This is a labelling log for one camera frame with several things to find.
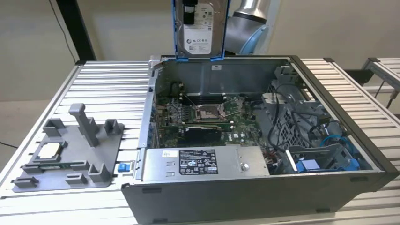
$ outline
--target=black cable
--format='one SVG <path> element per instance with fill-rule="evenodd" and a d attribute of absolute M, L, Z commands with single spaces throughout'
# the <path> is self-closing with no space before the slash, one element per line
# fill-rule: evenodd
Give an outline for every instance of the black cable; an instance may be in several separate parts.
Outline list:
<path fill-rule="evenodd" d="M 170 85 L 169 85 L 169 93 L 168 93 L 168 96 L 169 96 L 169 97 L 172 97 L 172 88 L 173 88 L 173 85 L 174 85 L 174 84 L 181 84 L 181 82 L 180 82 L 180 81 L 176 81 L 176 82 L 172 82 L 172 83 L 170 83 Z"/>
<path fill-rule="evenodd" d="M 9 146 L 9 147 L 12 147 L 12 148 L 18 148 L 17 146 L 14 146 L 14 145 L 12 145 L 12 144 L 6 144 L 6 143 L 4 143 L 4 142 L 0 142 L 0 144 L 4 144 L 4 145 L 6 145 L 6 146 Z"/>
<path fill-rule="evenodd" d="M 58 21 L 58 18 L 57 18 L 57 14 L 56 14 L 56 11 L 54 11 L 54 7 L 52 6 L 50 0 L 49 0 L 49 6 L 50 6 L 52 12 L 53 12 L 53 14 L 54 14 L 54 17 L 56 17 L 56 20 L 57 20 L 58 27 L 60 27 L 61 32 L 62 32 L 62 34 L 64 34 L 65 44 L 66 44 L 66 47 L 68 47 L 68 51 L 69 51 L 69 53 L 70 53 L 70 56 L 72 56 L 72 58 L 73 58 L 73 64 L 74 64 L 74 63 L 76 63 L 76 59 L 74 59 L 74 56 L 73 56 L 72 51 L 70 51 L 70 48 L 69 48 L 69 44 L 68 44 L 68 40 L 66 40 L 66 34 L 65 34 L 65 31 L 64 31 L 64 29 L 62 29 L 62 27 L 61 27 L 61 24 L 60 24 L 60 21 Z"/>
<path fill-rule="evenodd" d="M 276 144 L 273 144 L 272 140 L 270 140 L 272 131 L 276 127 L 277 117 L 278 117 L 278 114 L 280 114 L 280 100 L 277 98 L 277 93 L 274 93 L 274 98 L 276 98 L 274 118 L 273 118 L 273 121 L 272 121 L 272 127 L 269 129 L 266 138 L 268 138 L 269 145 L 273 147 L 273 149 L 278 150 L 280 152 L 284 152 L 284 149 L 281 149 L 281 147 L 278 147 Z"/>
<path fill-rule="evenodd" d="M 382 87 L 384 83 L 385 83 L 385 81 L 382 81 L 382 82 L 381 82 L 381 84 L 380 84 L 380 88 L 377 88 L 377 91 L 376 91 L 376 94 L 374 94 L 374 98 L 376 98 L 377 94 L 380 93 L 380 89 L 381 89 L 381 87 Z"/>
<path fill-rule="evenodd" d="M 388 105 L 386 105 L 386 109 L 389 108 L 390 104 L 392 104 L 393 99 L 389 99 Z"/>

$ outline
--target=warning label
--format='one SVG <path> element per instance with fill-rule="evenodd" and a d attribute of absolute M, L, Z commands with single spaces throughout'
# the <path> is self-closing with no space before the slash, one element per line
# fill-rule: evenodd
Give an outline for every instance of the warning label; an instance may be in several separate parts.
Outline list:
<path fill-rule="evenodd" d="M 205 175 L 217 173 L 218 167 L 214 149 L 180 150 L 181 175 Z"/>

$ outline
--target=cable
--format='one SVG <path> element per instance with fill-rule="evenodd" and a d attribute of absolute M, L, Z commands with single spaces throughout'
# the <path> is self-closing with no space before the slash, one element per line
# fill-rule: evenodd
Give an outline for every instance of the cable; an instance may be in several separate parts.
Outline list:
<path fill-rule="evenodd" d="M 0 144 L 4 144 L 5 146 L 9 146 L 9 147 L 12 147 L 12 148 L 18 148 L 17 146 L 14 146 L 14 145 L 12 145 L 12 144 L 6 144 L 6 143 L 4 143 L 4 142 L 0 142 Z"/>
<path fill-rule="evenodd" d="M 380 84 L 380 88 L 377 88 L 377 91 L 376 91 L 376 94 L 374 94 L 374 98 L 376 98 L 377 94 L 380 93 L 380 89 L 381 89 L 381 87 L 382 87 L 384 83 L 385 83 L 385 81 L 382 81 L 382 82 L 381 82 L 381 84 Z"/>
<path fill-rule="evenodd" d="M 168 93 L 168 96 L 170 97 L 172 96 L 172 88 L 173 88 L 173 85 L 174 84 L 181 84 L 180 81 L 176 81 L 176 82 L 172 82 L 170 85 L 169 85 L 169 93 Z"/>
<path fill-rule="evenodd" d="M 393 99 L 389 99 L 388 105 L 386 105 L 386 109 L 389 108 L 390 104 L 392 104 Z"/>
<path fill-rule="evenodd" d="M 328 137 L 325 137 L 324 140 L 322 140 L 321 143 L 320 143 L 320 147 L 324 146 L 324 143 L 325 143 L 325 141 L 326 141 L 329 138 L 340 138 L 341 140 L 344 140 L 344 142 L 346 143 L 346 145 L 348 145 L 349 148 L 350 148 L 350 154 L 354 153 L 354 149 L 353 149 L 353 147 L 352 147 L 350 142 L 348 141 L 348 139 L 345 139 L 345 137 L 340 136 L 340 135 L 329 135 Z"/>
<path fill-rule="evenodd" d="M 340 122 L 338 120 L 332 120 L 332 121 L 329 121 L 329 122 L 325 124 L 325 126 L 322 127 L 322 129 L 328 128 L 328 126 L 329 126 L 330 123 L 337 123 L 338 126 L 341 125 L 341 122 Z M 318 127 L 318 125 L 312 126 L 312 128 L 310 128 L 309 131 L 308 131 L 308 133 L 312 133 L 313 130 L 314 130 L 317 127 Z"/>
<path fill-rule="evenodd" d="M 284 149 L 281 149 L 281 147 L 278 147 L 276 144 L 272 143 L 270 141 L 270 135 L 272 135 L 272 131 L 276 127 L 276 122 L 277 122 L 277 117 L 278 117 L 278 114 L 280 114 L 280 100 L 277 98 L 277 94 L 274 93 L 274 98 L 276 98 L 276 110 L 274 110 L 274 118 L 273 118 L 273 121 L 272 121 L 272 127 L 269 129 L 269 132 L 268 132 L 268 142 L 270 144 L 270 146 L 277 149 L 280 152 L 284 152 Z"/>
<path fill-rule="evenodd" d="M 52 12 L 53 12 L 53 14 L 54 14 L 54 17 L 56 17 L 56 20 L 57 20 L 58 27 L 60 27 L 61 32 L 62 32 L 62 34 L 64 34 L 65 44 L 66 44 L 66 47 L 68 47 L 68 51 L 69 51 L 69 53 L 70 53 L 70 56 L 72 56 L 72 58 L 73 58 L 73 64 L 74 64 L 74 63 L 76 63 L 76 59 L 74 59 L 74 56 L 73 56 L 72 51 L 70 51 L 70 48 L 69 48 L 69 44 L 68 44 L 68 40 L 66 40 L 66 34 L 65 34 L 65 31 L 64 31 L 64 29 L 62 29 L 62 27 L 61 27 L 61 24 L 60 24 L 60 21 L 58 21 L 58 18 L 57 18 L 57 14 L 56 14 L 56 11 L 54 11 L 54 7 L 52 6 L 50 0 L 49 0 L 49 6 L 50 6 Z"/>

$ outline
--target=aluminum extrusion table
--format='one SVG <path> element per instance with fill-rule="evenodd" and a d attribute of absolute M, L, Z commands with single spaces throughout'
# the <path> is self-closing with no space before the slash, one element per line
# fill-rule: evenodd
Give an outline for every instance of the aluminum extrusion table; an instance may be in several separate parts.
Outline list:
<path fill-rule="evenodd" d="M 324 59 L 302 59 L 302 62 L 400 170 L 398 119 L 334 62 Z M 120 185 L 130 174 L 117 172 L 116 168 L 120 163 L 129 163 L 136 159 L 149 75 L 146 61 L 88 61 L 73 68 L 0 174 L 0 224 L 136 224 L 120 192 Z M 112 185 L 105 188 L 13 193 L 12 179 L 20 175 L 20 166 L 29 161 L 30 153 L 44 138 L 44 121 L 48 118 L 61 118 L 65 125 L 77 124 L 68 114 L 72 103 L 86 105 L 86 116 L 93 117 L 97 123 L 114 118 L 125 124 Z M 380 191 L 360 194 L 336 213 L 208 224 L 400 224 L 400 177 Z"/>

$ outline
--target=white wall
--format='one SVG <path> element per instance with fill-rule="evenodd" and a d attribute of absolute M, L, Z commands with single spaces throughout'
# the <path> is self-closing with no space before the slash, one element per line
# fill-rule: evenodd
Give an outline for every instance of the white wall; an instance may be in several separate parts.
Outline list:
<path fill-rule="evenodd" d="M 0 0 L 0 101 L 49 99 L 73 66 L 46 0 Z"/>
<path fill-rule="evenodd" d="M 400 0 L 281 0 L 268 54 L 330 57 L 360 68 L 400 57 Z"/>
<path fill-rule="evenodd" d="M 234 0 L 230 9 L 236 9 Z M 169 0 L 78 0 L 98 60 L 173 53 Z M 345 68 L 400 57 L 400 0 L 281 0 L 268 54 Z M 0 101 L 49 99 L 72 69 L 46 0 L 0 0 Z"/>

